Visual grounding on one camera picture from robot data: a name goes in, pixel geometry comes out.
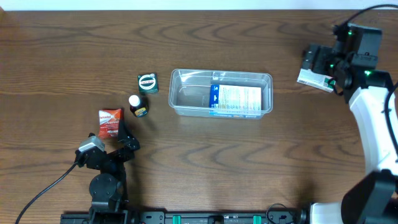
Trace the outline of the white green medicine box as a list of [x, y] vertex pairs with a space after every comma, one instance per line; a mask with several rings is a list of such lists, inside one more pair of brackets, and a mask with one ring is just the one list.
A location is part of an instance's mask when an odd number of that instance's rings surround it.
[[318, 88], [320, 90], [327, 91], [329, 93], [333, 91], [333, 86], [335, 84], [335, 81], [331, 81], [329, 83], [330, 80], [331, 77], [327, 75], [320, 75], [312, 72], [310, 69], [304, 69], [304, 68], [300, 69], [297, 78], [298, 83], [312, 86], [314, 88]]

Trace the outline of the red Panadol ActiFast packet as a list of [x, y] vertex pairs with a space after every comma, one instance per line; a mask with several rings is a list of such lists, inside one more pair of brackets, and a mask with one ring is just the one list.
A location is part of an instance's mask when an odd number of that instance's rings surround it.
[[118, 136], [119, 125], [123, 120], [123, 110], [99, 110], [99, 134], [101, 139], [115, 138]]

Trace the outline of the green Zam-Buk ointment box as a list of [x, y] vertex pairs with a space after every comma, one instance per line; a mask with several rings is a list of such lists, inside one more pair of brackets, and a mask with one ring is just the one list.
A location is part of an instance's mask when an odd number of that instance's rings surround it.
[[138, 75], [137, 82], [141, 94], [157, 93], [159, 91], [159, 82], [156, 73]]

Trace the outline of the blue cooling patch box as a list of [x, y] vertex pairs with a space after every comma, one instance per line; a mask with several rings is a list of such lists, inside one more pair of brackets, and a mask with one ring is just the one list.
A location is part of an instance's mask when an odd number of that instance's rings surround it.
[[262, 111], [260, 87], [212, 85], [209, 102], [211, 116], [259, 118]]

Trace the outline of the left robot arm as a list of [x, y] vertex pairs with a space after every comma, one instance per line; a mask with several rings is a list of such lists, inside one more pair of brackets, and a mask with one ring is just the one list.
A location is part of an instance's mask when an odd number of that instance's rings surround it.
[[124, 163], [134, 158], [140, 145], [123, 120], [119, 122], [118, 143], [121, 148], [107, 153], [104, 142], [91, 133], [75, 151], [78, 167], [100, 171], [89, 186], [92, 197], [86, 221], [89, 224], [139, 223], [139, 214], [127, 208], [129, 200]]

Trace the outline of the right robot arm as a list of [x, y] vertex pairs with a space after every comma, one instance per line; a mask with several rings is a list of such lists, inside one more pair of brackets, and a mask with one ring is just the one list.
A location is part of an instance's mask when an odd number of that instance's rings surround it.
[[311, 44], [302, 71], [331, 77], [357, 122], [366, 175], [340, 202], [313, 203], [307, 223], [397, 223], [397, 113], [388, 72], [376, 70], [375, 42]]

